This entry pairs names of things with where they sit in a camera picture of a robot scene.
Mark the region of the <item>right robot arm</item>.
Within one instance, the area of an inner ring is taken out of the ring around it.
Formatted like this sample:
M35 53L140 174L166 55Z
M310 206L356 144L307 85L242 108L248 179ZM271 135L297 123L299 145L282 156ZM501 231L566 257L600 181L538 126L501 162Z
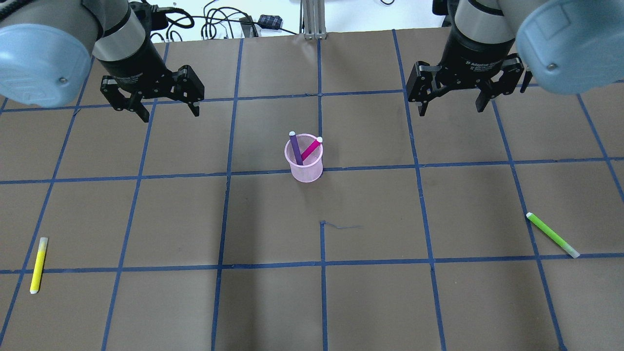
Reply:
M481 113L497 96L534 79L549 93L580 94L623 77L621 0L434 0L450 18L436 65L414 64L406 83L420 116L450 91L477 88Z

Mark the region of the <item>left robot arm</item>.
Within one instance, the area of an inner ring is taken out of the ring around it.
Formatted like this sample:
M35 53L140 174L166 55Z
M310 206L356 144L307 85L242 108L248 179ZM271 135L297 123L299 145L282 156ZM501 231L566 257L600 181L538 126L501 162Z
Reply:
M78 97L96 58L107 74L99 89L116 111L149 122L146 98L169 98L200 115L205 87L194 70L169 70L150 39L169 14L190 14L146 0L3 0L0 91L27 106L61 107Z

